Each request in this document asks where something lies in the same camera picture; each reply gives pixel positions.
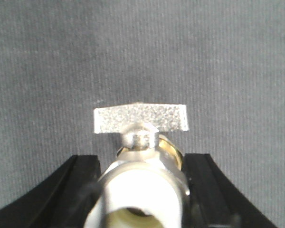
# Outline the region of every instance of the t-shaped handle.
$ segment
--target t-shaped handle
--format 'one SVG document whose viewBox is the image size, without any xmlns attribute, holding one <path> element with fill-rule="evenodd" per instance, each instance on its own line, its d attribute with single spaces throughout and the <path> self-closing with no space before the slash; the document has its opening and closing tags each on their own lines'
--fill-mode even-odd
<svg viewBox="0 0 285 228">
<path fill-rule="evenodd" d="M 155 147 L 159 132 L 188 129 L 183 104 L 134 103 L 94 110 L 94 133 L 121 133 L 123 145 L 130 149 Z"/>
</svg>

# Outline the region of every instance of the gray fabric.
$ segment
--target gray fabric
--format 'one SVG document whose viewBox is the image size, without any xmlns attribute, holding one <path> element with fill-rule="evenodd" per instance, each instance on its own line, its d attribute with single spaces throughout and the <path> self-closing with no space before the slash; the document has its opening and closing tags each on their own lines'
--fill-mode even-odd
<svg viewBox="0 0 285 228">
<path fill-rule="evenodd" d="M 285 0 L 0 1 L 0 208 L 71 154 L 114 159 L 95 107 L 188 105 L 211 153 L 285 227 Z"/>
</svg>

